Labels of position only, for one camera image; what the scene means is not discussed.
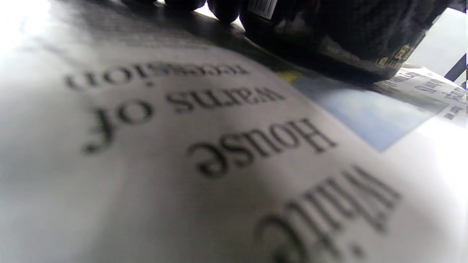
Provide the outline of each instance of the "bottle label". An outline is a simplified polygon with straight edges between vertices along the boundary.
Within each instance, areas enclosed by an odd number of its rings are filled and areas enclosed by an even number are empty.
[[[247,10],[266,19],[271,19],[278,0],[250,0]]]

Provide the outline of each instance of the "newspaper page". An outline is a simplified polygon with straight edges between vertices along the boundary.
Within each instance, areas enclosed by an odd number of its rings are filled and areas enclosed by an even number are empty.
[[[169,18],[163,41],[132,46],[146,32],[119,25],[148,17],[42,3],[0,57],[1,262],[460,259],[459,127],[428,121],[375,146]],[[78,23],[88,12],[104,28]]]

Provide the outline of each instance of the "dark bottle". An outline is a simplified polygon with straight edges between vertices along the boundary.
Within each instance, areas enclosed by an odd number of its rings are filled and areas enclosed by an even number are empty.
[[[359,82],[390,79],[451,0],[242,0],[253,42]]]

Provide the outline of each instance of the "barcode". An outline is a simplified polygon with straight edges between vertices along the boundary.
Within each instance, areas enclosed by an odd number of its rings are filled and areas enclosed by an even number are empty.
[[[278,0],[250,0],[247,10],[266,19],[271,19]]]

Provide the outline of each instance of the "folded newspaper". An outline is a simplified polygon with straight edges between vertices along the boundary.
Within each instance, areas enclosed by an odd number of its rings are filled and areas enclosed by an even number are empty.
[[[466,94],[444,78],[363,89],[164,6],[2,12],[0,262],[466,259]]]

